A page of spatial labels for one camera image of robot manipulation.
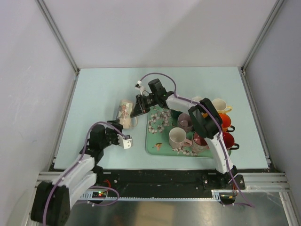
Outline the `dark green mug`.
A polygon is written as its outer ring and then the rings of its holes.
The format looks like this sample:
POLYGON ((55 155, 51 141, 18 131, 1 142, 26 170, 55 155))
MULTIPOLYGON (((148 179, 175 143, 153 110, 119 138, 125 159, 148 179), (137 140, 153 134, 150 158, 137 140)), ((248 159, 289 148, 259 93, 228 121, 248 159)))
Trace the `dark green mug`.
POLYGON ((178 120, 178 117, 182 114, 181 111, 170 110, 171 117, 175 120, 178 120))

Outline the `light green mug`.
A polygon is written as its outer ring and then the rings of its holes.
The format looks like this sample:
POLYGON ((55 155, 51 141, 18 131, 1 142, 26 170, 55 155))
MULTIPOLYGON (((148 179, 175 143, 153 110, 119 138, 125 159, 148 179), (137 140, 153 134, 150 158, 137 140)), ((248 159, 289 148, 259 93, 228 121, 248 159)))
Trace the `light green mug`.
POLYGON ((192 98, 192 101, 195 101, 195 102, 200 102, 200 101, 202 101, 202 100, 203 100, 202 97, 193 97, 193 98, 192 98))

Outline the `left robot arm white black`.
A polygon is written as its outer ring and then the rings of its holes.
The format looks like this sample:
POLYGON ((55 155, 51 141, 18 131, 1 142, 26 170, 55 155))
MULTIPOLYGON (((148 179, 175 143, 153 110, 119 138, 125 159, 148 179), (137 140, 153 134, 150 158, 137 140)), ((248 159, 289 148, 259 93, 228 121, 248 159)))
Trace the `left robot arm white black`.
POLYGON ((104 149, 111 145, 131 147, 131 138, 122 132, 118 120, 99 121, 87 132, 83 148, 76 160, 58 177, 37 186, 30 218, 44 226, 63 226, 75 202, 90 187, 99 188, 104 176, 97 164, 104 149))

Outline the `cream floral mug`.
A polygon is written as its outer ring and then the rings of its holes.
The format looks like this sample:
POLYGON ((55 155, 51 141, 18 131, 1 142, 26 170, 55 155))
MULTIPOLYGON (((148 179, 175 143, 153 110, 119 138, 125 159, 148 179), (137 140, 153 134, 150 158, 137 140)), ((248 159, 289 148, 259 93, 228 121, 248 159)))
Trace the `cream floral mug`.
POLYGON ((137 117, 132 118, 134 103, 127 99, 122 99, 118 106, 116 120, 123 126, 123 129, 134 128, 138 124, 137 117))

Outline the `red mug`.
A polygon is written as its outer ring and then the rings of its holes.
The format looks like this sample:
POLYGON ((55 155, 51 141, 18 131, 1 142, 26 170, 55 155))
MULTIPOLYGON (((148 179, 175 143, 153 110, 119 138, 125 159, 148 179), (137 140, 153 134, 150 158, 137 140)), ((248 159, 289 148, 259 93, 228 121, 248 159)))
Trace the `red mug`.
POLYGON ((235 143, 234 137, 228 132, 223 132, 223 140, 227 150, 238 150, 240 148, 240 145, 235 143))

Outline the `mauve mug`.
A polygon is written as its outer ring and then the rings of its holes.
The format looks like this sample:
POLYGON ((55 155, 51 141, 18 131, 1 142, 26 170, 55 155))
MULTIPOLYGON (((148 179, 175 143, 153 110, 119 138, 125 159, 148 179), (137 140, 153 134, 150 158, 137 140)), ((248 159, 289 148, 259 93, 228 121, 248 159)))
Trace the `mauve mug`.
POLYGON ((177 126, 183 129, 186 133, 192 131, 193 124, 190 116, 186 113, 180 114, 177 120, 177 126))

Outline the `yellow mug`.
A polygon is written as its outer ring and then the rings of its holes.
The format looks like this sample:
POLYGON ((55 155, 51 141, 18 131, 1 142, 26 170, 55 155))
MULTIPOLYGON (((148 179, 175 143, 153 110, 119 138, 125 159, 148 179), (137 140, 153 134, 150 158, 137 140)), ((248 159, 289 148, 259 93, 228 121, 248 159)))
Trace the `yellow mug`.
POLYGON ((212 101, 213 106, 215 107, 218 113, 229 113, 233 110, 233 108, 220 98, 216 98, 212 101))

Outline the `light pink mug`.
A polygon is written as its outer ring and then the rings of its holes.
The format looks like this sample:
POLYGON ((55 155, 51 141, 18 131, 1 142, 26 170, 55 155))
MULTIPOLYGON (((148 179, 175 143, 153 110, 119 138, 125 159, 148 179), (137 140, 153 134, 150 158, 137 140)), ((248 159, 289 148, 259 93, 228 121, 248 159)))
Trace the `light pink mug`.
POLYGON ((169 132, 169 144, 173 149, 177 149, 183 146, 190 147, 192 145, 192 141, 187 139, 184 129, 175 127, 169 132))

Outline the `orange mug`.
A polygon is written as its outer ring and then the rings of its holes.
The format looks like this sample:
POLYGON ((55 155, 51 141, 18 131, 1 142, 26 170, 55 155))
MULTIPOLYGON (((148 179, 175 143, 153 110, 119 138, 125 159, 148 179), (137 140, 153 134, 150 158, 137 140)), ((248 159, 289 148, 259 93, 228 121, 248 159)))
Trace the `orange mug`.
POLYGON ((225 113, 220 113, 219 116, 222 119, 222 130, 224 132, 234 132, 236 128, 231 124, 231 118, 225 113))

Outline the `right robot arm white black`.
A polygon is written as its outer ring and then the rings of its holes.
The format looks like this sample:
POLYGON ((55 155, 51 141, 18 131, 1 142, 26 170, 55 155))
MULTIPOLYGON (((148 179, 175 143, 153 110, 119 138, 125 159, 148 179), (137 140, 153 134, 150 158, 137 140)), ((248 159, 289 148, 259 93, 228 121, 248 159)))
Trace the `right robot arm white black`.
POLYGON ((142 82, 138 81, 135 88, 140 91, 136 95, 136 103, 130 117, 137 117, 148 113, 152 106, 188 113, 195 132, 208 144, 215 161, 215 168, 220 173, 217 183, 221 188, 227 189, 234 184, 237 168, 232 163, 223 140, 222 119, 212 102, 208 98, 200 101, 190 100, 176 94, 167 92, 159 79, 148 83, 151 93, 144 95, 142 82))

